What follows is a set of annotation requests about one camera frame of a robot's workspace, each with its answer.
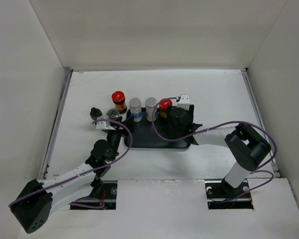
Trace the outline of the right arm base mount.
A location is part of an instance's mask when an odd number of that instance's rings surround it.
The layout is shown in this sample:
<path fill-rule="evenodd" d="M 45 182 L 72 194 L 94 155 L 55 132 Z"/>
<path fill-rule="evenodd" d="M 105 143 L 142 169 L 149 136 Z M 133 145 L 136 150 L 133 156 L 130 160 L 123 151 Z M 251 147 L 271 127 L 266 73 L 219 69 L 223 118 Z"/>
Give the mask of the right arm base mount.
<path fill-rule="evenodd" d="M 254 209 L 251 193 L 237 198 L 249 190 L 247 180 L 232 188 L 221 180 L 205 181 L 207 207 L 210 210 Z"/>

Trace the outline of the peppercorn bottle silver cap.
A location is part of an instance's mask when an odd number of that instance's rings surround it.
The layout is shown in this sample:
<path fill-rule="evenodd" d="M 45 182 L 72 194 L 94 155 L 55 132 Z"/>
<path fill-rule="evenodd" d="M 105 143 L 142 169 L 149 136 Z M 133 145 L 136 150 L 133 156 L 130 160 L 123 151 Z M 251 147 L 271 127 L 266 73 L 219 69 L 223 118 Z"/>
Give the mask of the peppercorn bottle silver cap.
<path fill-rule="evenodd" d="M 157 104 L 157 100 L 154 97 L 149 97 L 145 101 L 146 118 L 150 122 L 153 122 L 156 120 L 156 109 L 155 109 L 156 104 Z"/>

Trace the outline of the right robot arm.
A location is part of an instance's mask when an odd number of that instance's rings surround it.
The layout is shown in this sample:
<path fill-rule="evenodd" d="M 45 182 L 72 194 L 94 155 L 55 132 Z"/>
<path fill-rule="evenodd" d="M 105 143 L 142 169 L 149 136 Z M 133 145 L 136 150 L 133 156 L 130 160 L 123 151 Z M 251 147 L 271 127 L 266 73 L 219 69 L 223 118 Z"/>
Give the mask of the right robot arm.
<path fill-rule="evenodd" d="M 271 151 L 270 144 L 247 123 L 207 129 L 193 123 L 189 111 L 179 107 L 167 108 L 167 121 L 176 136 L 189 144 L 222 146 L 230 150 L 236 162 L 218 188 L 227 198 L 239 195 L 243 181 L 256 171 Z"/>

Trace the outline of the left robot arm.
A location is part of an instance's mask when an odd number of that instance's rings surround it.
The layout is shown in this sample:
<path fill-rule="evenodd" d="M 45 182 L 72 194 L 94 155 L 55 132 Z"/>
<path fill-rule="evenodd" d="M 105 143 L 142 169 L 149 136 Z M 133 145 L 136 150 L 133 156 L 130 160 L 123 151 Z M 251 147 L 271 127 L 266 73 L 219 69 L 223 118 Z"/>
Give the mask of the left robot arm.
<path fill-rule="evenodd" d="M 97 129 L 107 134 L 97 140 L 88 159 L 75 169 L 49 180 L 33 179 L 9 204 L 10 211 L 27 234 L 41 228 L 59 208 L 75 204 L 82 198 L 98 198 L 102 193 L 101 178 L 111 165 L 122 159 L 118 148 L 122 137 L 132 136 L 134 118 L 123 120 L 99 117 L 94 121 Z"/>

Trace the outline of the peppercorn bottle blue label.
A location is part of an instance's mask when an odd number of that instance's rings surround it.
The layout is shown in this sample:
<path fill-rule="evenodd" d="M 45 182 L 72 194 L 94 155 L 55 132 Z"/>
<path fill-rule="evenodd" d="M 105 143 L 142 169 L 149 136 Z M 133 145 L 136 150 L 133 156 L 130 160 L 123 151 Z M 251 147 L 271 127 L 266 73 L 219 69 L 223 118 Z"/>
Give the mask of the peppercorn bottle blue label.
<path fill-rule="evenodd" d="M 142 120 L 142 103 L 138 98 L 132 98 L 129 101 L 130 113 L 134 117 L 134 122 L 140 122 Z"/>

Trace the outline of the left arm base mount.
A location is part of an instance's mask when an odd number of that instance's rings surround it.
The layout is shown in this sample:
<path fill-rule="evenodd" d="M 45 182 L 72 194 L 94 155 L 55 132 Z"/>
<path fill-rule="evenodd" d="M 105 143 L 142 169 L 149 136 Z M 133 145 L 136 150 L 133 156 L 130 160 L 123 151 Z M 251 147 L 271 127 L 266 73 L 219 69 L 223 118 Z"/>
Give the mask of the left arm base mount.
<path fill-rule="evenodd" d="M 115 210 L 117 193 L 117 181 L 103 181 L 95 184 L 89 196 L 70 204 L 70 210 Z"/>

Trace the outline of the orange sauce jar red lid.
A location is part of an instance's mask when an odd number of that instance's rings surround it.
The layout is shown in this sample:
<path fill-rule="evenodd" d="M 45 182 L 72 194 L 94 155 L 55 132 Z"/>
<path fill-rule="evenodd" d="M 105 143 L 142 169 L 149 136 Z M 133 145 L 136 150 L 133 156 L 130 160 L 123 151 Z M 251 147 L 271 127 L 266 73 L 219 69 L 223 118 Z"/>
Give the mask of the orange sauce jar red lid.
<path fill-rule="evenodd" d="M 169 106 L 172 106 L 172 101 L 170 99 L 163 100 L 159 104 L 159 116 L 161 119 L 165 120 L 167 118 L 167 110 Z"/>

